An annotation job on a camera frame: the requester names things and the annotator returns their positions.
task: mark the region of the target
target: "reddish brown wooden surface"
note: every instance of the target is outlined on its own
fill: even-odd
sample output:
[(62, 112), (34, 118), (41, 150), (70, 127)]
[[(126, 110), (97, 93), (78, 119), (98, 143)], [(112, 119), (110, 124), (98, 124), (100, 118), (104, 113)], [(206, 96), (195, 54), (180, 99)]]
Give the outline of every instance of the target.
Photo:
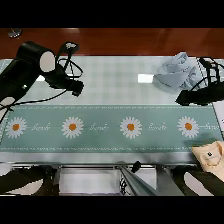
[(0, 28), (0, 59), (14, 58), (19, 46), (34, 41), (55, 53), (65, 41), (80, 44), (78, 55), (175, 55), (224, 58), (223, 28), (22, 28), (17, 39)]

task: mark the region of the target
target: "orange flower center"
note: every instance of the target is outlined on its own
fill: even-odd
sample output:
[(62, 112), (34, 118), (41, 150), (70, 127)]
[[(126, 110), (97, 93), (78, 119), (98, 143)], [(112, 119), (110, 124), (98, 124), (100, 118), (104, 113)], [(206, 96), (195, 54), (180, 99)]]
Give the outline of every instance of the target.
[(76, 129), (76, 124), (70, 124), (70, 125), (69, 125), (69, 129), (70, 129), (71, 131), (74, 131), (74, 130)]
[(128, 130), (133, 131), (135, 129), (135, 126), (133, 124), (128, 124)]
[(20, 128), (19, 124), (14, 124), (14, 125), (12, 126), (12, 130), (13, 130), (13, 131), (18, 131), (19, 128)]
[(192, 129), (192, 125), (190, 123), (186, 123), (185, 128), (190, 131)]

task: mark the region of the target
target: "green table runner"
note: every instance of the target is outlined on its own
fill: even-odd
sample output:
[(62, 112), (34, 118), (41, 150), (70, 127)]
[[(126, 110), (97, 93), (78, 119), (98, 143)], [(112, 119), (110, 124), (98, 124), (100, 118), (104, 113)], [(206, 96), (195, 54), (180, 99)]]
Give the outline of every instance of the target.
[(2, 152), (188, 152), (222, 140), (211, 106), (19, 106)]

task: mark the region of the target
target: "table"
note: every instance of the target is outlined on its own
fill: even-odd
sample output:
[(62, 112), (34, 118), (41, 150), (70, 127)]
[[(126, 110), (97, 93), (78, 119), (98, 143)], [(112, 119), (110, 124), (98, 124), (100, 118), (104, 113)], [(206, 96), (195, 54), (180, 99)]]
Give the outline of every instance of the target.
[[(167, 57), (159, 56), (73, 56), (72, 60), (84, 71), (80, 78), (84, 82), (83, 93), (74, 97), (70, 92), (42, 105), (176, 105), (181, 89), (171, 91), (158, 81), (138, 83), (138, 74), (155, 74)], [(0, 61), (0, 72), (10, 60)], [(202, 78), (196, 58), (190, 58)], [(20, 101), (44, 99), (61, 90), (36, 81), (28, 94)], [(63, 163), (63, 164), (192, 164), (196, 162), (192, 153), (0, 153), (1, 162)]]

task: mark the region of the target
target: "checkered tablecloth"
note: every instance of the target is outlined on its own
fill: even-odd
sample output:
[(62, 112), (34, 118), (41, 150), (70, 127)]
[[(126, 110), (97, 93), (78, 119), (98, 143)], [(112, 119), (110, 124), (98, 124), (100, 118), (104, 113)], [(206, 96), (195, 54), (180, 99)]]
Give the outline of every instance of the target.
[[(154, 83), (138, 83), (138, 74), (156, 74), (167, 57), (158, 56), (73, 56), (72, 60), (84, 71), (80, 78), (84, 89), (79, 97), (71, 92), (54, 100), (43, 102), (45, 105), (156, 105), (176, 104), (175, 100), (180, 90), (173, 91), (169, 87)], [(0, 72), (11, 60), (0, 61)], [(196, 72), (201, 77), (196, 58), (190, 58), (190, 63), (196, 66)], [(44, 81), (36, 81), (20, 101), (45, 99), (58, 94)]]

